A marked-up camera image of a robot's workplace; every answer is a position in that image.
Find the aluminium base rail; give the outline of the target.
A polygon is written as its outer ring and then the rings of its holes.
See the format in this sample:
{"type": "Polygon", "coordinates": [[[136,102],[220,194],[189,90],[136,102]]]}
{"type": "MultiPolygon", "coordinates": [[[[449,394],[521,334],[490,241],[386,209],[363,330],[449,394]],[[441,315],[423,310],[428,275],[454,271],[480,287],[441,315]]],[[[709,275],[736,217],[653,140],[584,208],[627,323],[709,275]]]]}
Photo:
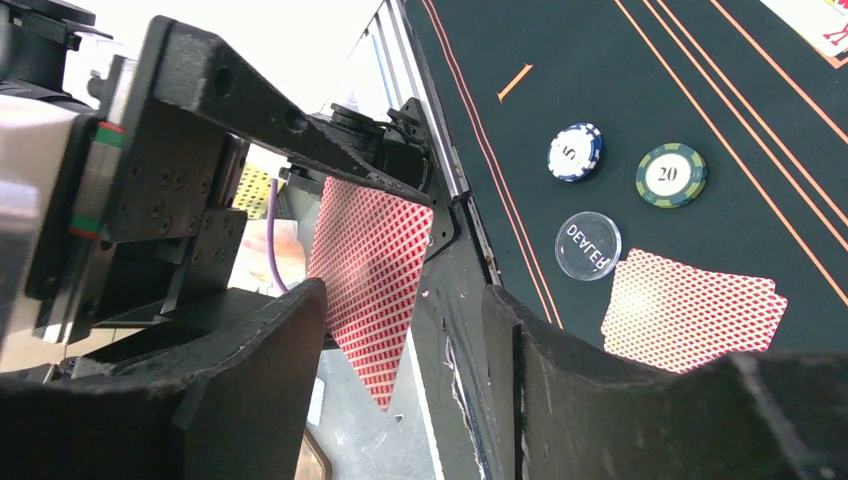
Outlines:
{"type": "Polygon", "coordinates": [[[435,168],[428,194],[434,223],[408,351],[438,479],[504,479],[491,415],[481,312],[490,271],[481,262],[474,203],[422,45],[418,1],[384,1],[369,26],[388,97],[397,110],[417,99],[435,168]]]}

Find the green poker table mat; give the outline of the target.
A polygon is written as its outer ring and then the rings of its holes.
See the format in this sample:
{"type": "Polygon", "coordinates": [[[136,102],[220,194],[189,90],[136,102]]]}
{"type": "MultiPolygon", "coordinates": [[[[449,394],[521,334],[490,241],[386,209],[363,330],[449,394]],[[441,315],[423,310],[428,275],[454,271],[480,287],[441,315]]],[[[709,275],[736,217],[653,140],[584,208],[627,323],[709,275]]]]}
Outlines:
{"type": "Polygon", "coordinates": [[[422,45],[505,288],[600,345],[610,279],[558,266],[567,218],[597,211],[625,249],[772,279],[788,301],[772,348],[847,347],[847,69],[759,1],[418,1],[422,45]],[[573,124],[602,133],[577,182],[548,170],[573,124]],[[682,143],[708,166],[691,203],[635,186],[682,143]]]}

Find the white-blue poker chip stack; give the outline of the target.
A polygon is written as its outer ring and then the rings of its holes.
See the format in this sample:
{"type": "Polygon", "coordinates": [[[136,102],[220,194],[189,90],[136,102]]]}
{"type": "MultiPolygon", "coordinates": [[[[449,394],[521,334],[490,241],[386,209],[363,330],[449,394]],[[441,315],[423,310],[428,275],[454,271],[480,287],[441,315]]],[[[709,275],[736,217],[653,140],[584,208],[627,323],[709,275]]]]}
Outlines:
{"type": "Polygon", "coordinates": [[[602,150],[603,136],[594,124],[573,124],[551,140],[547,153],[548,170],[558,180],[580,181],[592,173],[602,150]]]}

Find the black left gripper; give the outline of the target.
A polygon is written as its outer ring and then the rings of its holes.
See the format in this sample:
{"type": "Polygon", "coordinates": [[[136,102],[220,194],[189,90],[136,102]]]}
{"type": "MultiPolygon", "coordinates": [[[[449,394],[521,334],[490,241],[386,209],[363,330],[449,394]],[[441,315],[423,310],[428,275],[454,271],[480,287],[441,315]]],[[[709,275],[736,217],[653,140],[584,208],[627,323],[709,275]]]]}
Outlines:
{"type": "Polygon", "coordinates": [[[95,86],[106,97],[99,109],[1,85],[2,334],[69,344],[124,316],[172,310],[78,357],[73,378],[114,375],[272,300],[221,292],[248,221],[235,205],[247,142],[430,201],[415,99],[385,122],[340,105],[310,115],[220,36],[164,16],[149,23],[140,57],[116,57],[95,86]]]}

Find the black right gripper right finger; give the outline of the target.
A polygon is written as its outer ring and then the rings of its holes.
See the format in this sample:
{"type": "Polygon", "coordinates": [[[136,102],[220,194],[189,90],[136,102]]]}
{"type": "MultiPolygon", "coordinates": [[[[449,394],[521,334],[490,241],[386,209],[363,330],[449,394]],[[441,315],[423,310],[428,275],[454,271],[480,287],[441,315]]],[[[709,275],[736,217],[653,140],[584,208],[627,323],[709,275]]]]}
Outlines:
{"type": "Polygon", "coordinates": [[[843,479],[847,358],[732,353],[678,375],[482,297],[517,479],[843,479]]]}

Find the red-backed card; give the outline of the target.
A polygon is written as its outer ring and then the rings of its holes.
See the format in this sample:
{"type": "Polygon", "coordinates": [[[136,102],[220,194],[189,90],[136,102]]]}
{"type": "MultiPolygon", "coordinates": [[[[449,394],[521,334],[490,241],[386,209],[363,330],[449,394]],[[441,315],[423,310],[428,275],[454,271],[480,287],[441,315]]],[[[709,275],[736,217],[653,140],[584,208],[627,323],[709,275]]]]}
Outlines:
{"type": "Polygon", "coordinates": [[[773,280],[699,269],[633,248],[615,269],[603,349],[685,373],[767,350],[788,307],[773,280]]]}

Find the clear dealer button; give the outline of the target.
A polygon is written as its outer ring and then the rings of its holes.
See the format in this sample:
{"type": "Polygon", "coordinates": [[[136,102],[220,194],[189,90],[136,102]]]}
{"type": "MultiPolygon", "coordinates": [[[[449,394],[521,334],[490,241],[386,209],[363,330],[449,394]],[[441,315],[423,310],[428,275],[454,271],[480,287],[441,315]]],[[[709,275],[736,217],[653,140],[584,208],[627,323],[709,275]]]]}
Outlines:
{"type": "Polygon", "coordinates": [[[578,281],[596,281],[616,267],[622,251],[617,224],[608,216],[582,211],[569,217],[560,227],[554,253],[560,269],[578,281]]]}

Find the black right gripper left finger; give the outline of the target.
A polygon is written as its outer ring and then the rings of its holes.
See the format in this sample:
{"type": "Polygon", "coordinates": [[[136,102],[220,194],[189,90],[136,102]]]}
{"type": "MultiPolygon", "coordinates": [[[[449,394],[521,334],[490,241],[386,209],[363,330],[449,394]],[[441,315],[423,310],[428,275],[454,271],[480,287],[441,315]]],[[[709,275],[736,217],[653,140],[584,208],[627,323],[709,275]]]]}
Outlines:
{"type": "Polygon", "coordinates": [[[290,479],[327,292],[308,279],[246,319],[111,376],[1,379],[5,479],[290,479]]]}

